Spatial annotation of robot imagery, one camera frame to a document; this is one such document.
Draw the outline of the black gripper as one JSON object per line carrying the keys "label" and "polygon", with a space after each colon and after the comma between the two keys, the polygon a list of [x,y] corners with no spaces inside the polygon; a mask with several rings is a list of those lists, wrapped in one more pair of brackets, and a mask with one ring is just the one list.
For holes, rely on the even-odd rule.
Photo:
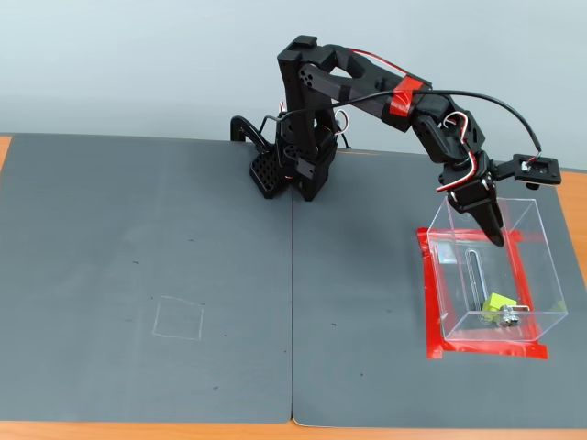
{"label": "black gripper", "polygon": [[475,155],[475,173],[468,180],[471,164],[464,160],[457,164],[445,163],[438,177],[440,193],[446,193],[452,207],[460,214],[469,214],[485,236],[497,247],[504,246],[504,220],[496,200],[494,178],[490,173],[491,160],[485,152]]}

